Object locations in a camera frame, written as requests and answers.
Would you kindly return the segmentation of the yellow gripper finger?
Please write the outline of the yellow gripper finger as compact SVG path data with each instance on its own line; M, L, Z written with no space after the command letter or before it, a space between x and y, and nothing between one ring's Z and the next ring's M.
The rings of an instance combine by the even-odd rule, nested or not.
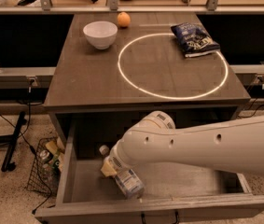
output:
M101 172L104 176L114 176L118 173L116 167L114 166L109 156L104 159Z

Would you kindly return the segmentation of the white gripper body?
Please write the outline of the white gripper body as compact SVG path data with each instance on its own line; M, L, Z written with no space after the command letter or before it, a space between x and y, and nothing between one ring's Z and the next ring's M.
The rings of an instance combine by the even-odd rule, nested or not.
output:
M123 140L118 140L111 148L109 160L116 171L129 170L137 164L136 159L132 157L133 150L133 142Z

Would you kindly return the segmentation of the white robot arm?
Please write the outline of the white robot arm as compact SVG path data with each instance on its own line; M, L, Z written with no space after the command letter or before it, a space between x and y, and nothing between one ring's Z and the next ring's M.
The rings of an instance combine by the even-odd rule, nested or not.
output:
M154 111L123 134L101 172L117 175L150 162L264 176L264 116L177 129L169 115Z

